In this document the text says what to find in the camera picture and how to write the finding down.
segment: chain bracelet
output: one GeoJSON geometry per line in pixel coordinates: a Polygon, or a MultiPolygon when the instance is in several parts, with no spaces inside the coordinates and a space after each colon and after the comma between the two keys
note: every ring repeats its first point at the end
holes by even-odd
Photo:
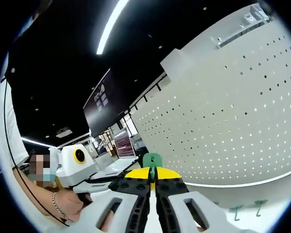
{"type": "Polygon", "coordinates": [[[56,202],[55,202],[55,195],[56,193],[53,193],[52,194],[52,202],[53,202],[53,205],[55,206],[56,210],[65,218],[67,219],[68,222],[70,223],[74,223],[74,221],[70,220],[69,218],[67,218],[67,216],[59,209],[59,207],[57,206],[56,202]]]}

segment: hook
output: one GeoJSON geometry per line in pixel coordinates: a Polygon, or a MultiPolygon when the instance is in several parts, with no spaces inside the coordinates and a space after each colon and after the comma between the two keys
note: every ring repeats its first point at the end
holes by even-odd
{"type": "Polygon", "coordinates": [[[268,200],[257,200],[257,201],[254,202],[255,204],[259,205],[259,209],[258,209],[258,212],[257,212],[257,214],[256,214],[257,217],[260,217],[260,216],[261,216],[261,215],[259,214],[260,209],[261,209],[261,206],[262,206],[263,204],[265,204],[267,201],[268,201],[268,200]]]}
{"type": "Polygon", "coordinates": [[[237,218],[237,210],[240,209],[240,208],[243,208],[243,205],[239,205],[239,206],[236,206],[236,207],[230,208],[231,211],[235,211],[235,218],[234,218],[234,221],[239,221],[239,220],[240,220],[239,218],[237,218]]]}

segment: wire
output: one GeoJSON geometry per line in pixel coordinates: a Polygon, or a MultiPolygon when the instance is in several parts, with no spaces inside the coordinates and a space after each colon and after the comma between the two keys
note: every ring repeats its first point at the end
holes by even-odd
{"type": "Polygon", "coordinates": [[[7,129],[6,129],[6,119],[5,119],[5,100],[6,100],[6,90],[7,90],[7,86],[8,86],[8,81],[6,81],[6,84],[5,84],[5,92],[4,92],[4,106],[3,106],[3,118],[4,118],[4,131],[5,131],[5,137],[6,137],[6,142],[8,144],[8,148],[9,148],[9,152],[10,152],[10,155],[12,157],[12,160],[13,160],[13,164],[18,172],[18,175],[19,177],[21,178],[21,180],[23,181],[24,185],[26,186],[26,188],[28,189],[28,191],[30,192],[30,194],[34,197],[34,199],[39,203],[39,205],[50,215],[52,216],[54,219],[56,219],[57,221],[59,221],[60,223],[64,224],[65,226],[69,227],[69,225],[67,225],[65,222],[59,220],[57,217],[55,217],[50,211],[48,211],[42,204],[41,202],[35,197],[35,195],[32,193],[32,191],[29,189],[29,187],[27,186],[26,182],[24,181],[23,177],[20,175],[20,172],[19,170],[17,169],[17,166],[16,166],[16,162],[14,160],[14,157],[12,155],[12,151],[11,151],[11,147],[10,147],[10,143],[9,143],[9,138],[8,138],[8,133],[7,133],[7,129]]]}

